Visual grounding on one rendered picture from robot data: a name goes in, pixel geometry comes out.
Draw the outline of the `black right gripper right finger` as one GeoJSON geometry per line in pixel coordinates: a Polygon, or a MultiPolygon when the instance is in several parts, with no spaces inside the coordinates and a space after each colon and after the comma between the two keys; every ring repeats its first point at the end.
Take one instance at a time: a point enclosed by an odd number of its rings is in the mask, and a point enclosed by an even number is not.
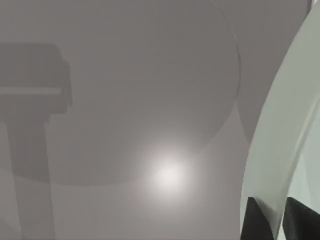
{"type": "Polygon", "coordinates": [[[282,220],[286,240],[320,240],[320,214],[288,197],[282,220]]]}

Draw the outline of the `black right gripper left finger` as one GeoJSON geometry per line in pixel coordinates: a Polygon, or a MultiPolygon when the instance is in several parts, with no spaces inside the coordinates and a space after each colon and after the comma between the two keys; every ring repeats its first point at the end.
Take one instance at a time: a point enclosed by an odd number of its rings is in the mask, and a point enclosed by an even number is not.
{"type": "Polygon", "coordinates": [[[240,240],[275,240],[270,224],[254,197],[247,199],[240,240]]]}

